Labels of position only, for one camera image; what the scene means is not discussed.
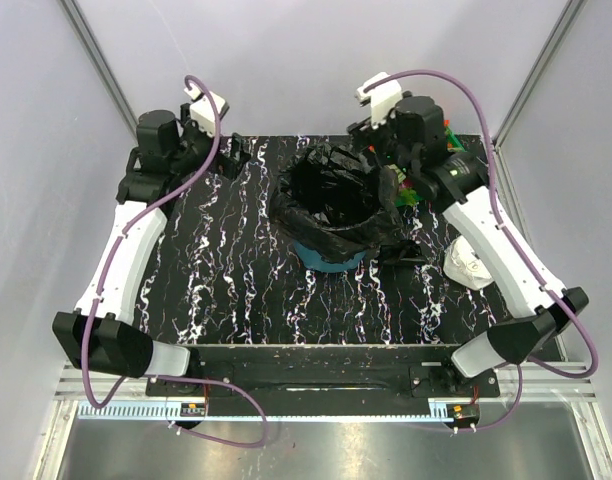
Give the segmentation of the teal plastic trash bin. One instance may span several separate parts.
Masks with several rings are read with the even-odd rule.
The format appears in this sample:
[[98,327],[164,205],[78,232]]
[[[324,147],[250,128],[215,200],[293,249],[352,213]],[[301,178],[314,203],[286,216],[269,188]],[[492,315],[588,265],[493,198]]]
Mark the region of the teal plastic trash bin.
[[359,252],[348,260],[335,263],[325,260],[319,252],[307,248],[298,241],[293,242],[293,247],[306,269],[326,274],[341,273],[355,269],[366,256],[366,251]]

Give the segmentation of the black trash bag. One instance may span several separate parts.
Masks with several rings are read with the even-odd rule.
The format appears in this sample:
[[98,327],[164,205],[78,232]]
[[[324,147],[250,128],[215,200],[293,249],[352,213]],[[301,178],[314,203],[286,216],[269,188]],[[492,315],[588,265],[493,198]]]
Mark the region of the black trash bag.
[[343,262],[404,239],[395,206],[399,183],[388,167],[328,143],[307,147],[277,176],[270,222],[286,236]]

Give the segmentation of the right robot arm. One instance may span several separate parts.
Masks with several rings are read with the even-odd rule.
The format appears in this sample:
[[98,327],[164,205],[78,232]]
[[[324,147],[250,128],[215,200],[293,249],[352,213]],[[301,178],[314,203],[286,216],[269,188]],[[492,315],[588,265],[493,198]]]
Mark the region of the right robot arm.
[[360,93],[357,99],[370,107],[370,116],[349,126],[355,145],[407,175],[483,261],[511,314],[460,346],[442,369],[443,388],[464,395],[479,374],[522,364],[576,323],[588,296],[580,287],[566,287],[537,258],[500,209],[486,165],[452,147],[443,111],[432,98],[395,92]]

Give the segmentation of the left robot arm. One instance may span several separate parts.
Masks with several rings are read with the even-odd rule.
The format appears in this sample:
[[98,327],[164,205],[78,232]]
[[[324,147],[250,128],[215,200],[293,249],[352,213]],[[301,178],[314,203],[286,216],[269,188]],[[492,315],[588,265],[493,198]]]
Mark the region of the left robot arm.
[[179,113],[153,110],[140,116],[102,259],[73,311],[59,312],[53,320],[53,333],[74,367],[86,357],[94,372],[168,376],[182,395],[201,387],[203,372],[191,363],[189,349],[153,340],[134,326],[133,316],[151,252],[175,205],[158,200],[201,167],[235,179],[251,158],[239,135],[232,137],[230,154],[212,149],[214,121],[227,110],[221,97],[201,98],[181,105]]

